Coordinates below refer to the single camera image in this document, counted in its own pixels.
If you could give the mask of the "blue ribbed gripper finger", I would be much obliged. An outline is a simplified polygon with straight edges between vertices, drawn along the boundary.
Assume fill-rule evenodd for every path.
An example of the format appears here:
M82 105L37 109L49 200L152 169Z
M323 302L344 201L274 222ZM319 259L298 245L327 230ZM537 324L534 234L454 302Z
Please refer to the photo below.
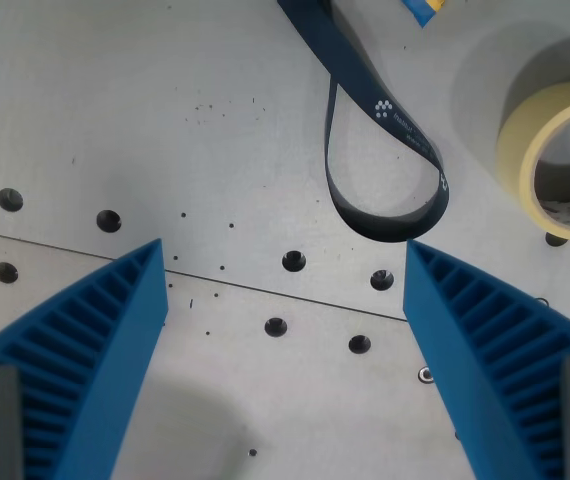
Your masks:
M0 331L0 366L19 373L26 478L111 476L167 313L154 240Z
M403 310L478 479L562 479L570 319L410 240Z

